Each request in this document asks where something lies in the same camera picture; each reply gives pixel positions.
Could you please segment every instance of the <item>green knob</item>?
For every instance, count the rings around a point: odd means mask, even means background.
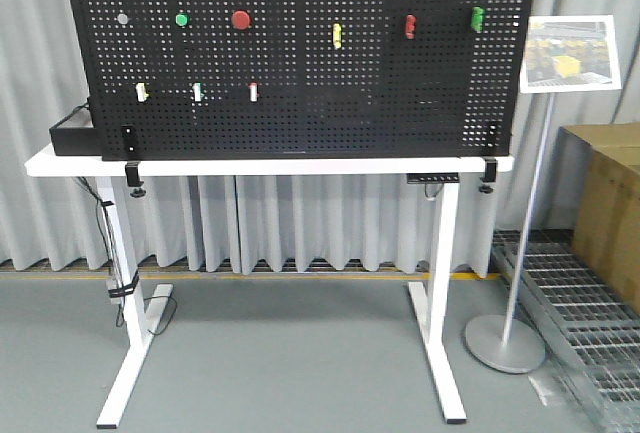
[[[176,25],[180,26],[181,28],[184,28],[188,24],[189,24],[189,15],[187,15],[186,13],[178,13],[176,15]]]

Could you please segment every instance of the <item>sign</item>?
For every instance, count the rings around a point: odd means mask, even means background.
[[[619,90],[613,16],[532,16],[522,93]]]

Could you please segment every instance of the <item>gray floor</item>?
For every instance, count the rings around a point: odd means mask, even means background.
[[[526,376],[477,363],[461,331],[501,313],[498,282],[453,282],[445,345],[469,415],[443,423],[403,282],[175,281],[120,431],[590,432]],[[153,282],[145,282],[150,293]],[[0,427],[92,432],[127,347],[104,283],[0,281]]]

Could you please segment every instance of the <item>white table leg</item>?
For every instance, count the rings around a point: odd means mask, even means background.
[[[98,193],[103,201],[111,201],[114,204],[107,209],[113,226],[114,246],[118,253],[122,281],[128,285],[133,280],[138,267],[125,203],[126,186],[120,178],[99,177],[97,182]],[[153,296],[162,298],[152,299],[146,314],[141,282],[138,283],[133,294],[126,297],[123,314],[129,335],[129,351],[98,418],[99,429],[115,429],[120,424],[154,338],[149,331],[157,329],[169,301],[166,297],[171,296],[172,290],[173,285],[158,285]]]
[[[458,183],[446,183],[438,196],[428,297],[423,283],[409,283],[409,293],[427,351],[440,406],[445,420],[451,424],[467,421],[449,359],[442,344],[459,190]]]

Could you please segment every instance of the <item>desk frame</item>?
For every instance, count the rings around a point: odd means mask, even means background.
[[[510,171],[513,158],[497,158],[498,171]],[[124,162],[103,162],[97,157],[57,157],[51,145],[25,164],[27,173],[36,177],[94,176],[98,192],[113,202],[112,221],[115,248],[125,284],[137,271],[136,256],[125,198],[127,187]],[[235,160],[235,161],[148,161],[141,162],[141,176],[262,176],[262,175],[335,175],[391,173],[481,173],[482,158],[399,158],[345,160]],[[459,183],[446,183],[435,202],[436,212],[431,248],[431,276],[425,290],[423,282],[409,282],[409,293],[427,353],[429,367],[447,423],[465,423],[467,415],[442,342],[455,223],[458,211]],[[129,351],[109,392],[100,417],[99,429],[117,428],[153,342],[153,334],[171,295],[173,285],[158,285],[145,312],[142,288],[127,296],[124,319],[129,336]]]

